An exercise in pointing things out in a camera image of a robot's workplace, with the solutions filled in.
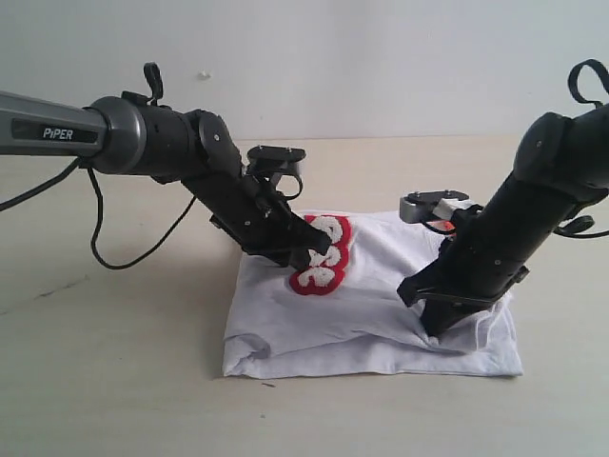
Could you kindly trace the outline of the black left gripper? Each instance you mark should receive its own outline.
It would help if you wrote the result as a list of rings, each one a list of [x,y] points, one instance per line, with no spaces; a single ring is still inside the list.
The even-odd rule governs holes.
[[[313,225],[315,216],[293,216],[289,205],[252,176],[211,172],[185,178],[183,185],[211,212],[210,221],[246,254],[303,271],[313,250],[326,254],[331,238]]]

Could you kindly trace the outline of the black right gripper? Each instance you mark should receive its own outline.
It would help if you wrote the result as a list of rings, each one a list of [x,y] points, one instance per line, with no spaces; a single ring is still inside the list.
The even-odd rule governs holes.
[[[437,261],[406,277],[397,293],[407,307],[424,301],[421,323],[438,337],[490,308],[531,256],[531,211],[525,204],[439,204],[436,219],[456,230]]]

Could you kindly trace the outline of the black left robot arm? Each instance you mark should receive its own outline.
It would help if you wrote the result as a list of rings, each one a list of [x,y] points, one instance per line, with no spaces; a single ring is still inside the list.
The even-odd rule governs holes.
[[[4,155],[73,156],[75,165],[108,175],[181,183],[210,221],[250,255],[303,270],[332,241],[295,214],[277,190],[297,176],[301,149],[258,147],[243,164],[221,116],[155,106],[143,95],[106,96],[79,109],[9,92],[1,95]]]

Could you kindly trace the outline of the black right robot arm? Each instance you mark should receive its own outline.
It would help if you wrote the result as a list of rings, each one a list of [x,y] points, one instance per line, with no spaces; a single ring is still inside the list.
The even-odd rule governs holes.
[[[438,337],[488,310],[528,273],[527,260],[560,228],[608,195],[608,108],[569,118],[547,112],[519,144],[513,168],[480,206],[454,190],[416,191],[400,201],[407,224],[448,221],[439,255],[403,279],[398,294],[424,302],[424,331]]]

